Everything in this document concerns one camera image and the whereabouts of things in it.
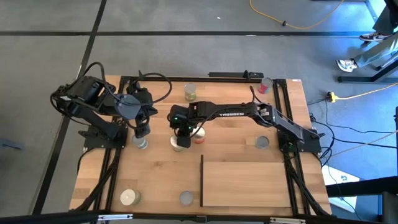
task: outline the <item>sneaker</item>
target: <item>sneaker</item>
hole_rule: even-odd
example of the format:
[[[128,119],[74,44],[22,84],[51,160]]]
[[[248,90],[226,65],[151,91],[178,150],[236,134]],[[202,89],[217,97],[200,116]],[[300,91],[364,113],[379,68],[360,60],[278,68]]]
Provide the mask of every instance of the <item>sneaker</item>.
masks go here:
[[[359,38],[363,41],[383,41],[389,38],[391,35],[383,35],[379,32],[373,32],[371,34],[360,35]]]
[[[358,68],[357,64],[353,59],[347,60],[336,60],[337,66],[344,72],[352,72],[355,68]]]

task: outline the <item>wooden board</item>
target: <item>wooden board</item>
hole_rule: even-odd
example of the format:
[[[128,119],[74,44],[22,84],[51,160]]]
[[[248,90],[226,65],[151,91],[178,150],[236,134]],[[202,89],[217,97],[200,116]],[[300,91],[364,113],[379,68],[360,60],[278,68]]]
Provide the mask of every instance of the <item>wooden board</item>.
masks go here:
[[[107,81],[114,86],[119,85],[119,76],[107,76]],[[168,90],[166,82],[140,82],[148,88],[154,99],[163,96]],[[275,128],[258,126],[250,118],[218,118],[204,125],[205,142],[183,152],[175,152],[170,145],[173,130],[166,119],[170,107],[174,104],[187,106],[184,99],[185,82],[173,82],[173,91],[165,100],[155,104],[159,113],[150,118],[151,133],[147,136],[148,148],[140,150],[131,143],[133,131],[129,130],[126,148],[123,149],[119,164],[116,187],[114,191],[112,211],[139,213],[170,213],[170,214],[208,214],[208,215],[291,215],[290,204],[286,200],[270,207],[201,207],[200,206],[200,156],[205,162],[261,162],[265,164],[279,163],[283,157],[279,151]],[[248,83],[196,83],[197,101],[205,100],[214,103],[242,103],[251,101]],[[310,127],[307,103],[300,80],[287,80],[289,98],[294,121]],[[257,96],[264,102],[275,105],[274,95],[270,93]],[[259,150],[254,146],[255,139],[267,136],[270,146],[267,150]],[[93,190],[100,174],[103,149],[95,149],[81,160],[80,171],[76,180],[70,208],[79,206],[84,198]],[[305,183],[314,198],[328,212],[330,204],[323,183],[322,171],[317,159],[301,153]],[[285,186],[284,167],[275,172],[281,175],[275,185],[282,189],[278,197],[289,198]],[[138,205],[124,206],[119,200],[125,189],[137,189],[142,194]],[[194,203],[188,207],[181,206],[179,195],[189,190],[193,192]],[[298,188],[296,195],[299,210],[302,204]],[[101,208],[104,208],[106,194],[102,196]]]
[[[289,207],[283,175],[282,162],[204,162],[203,206]]]

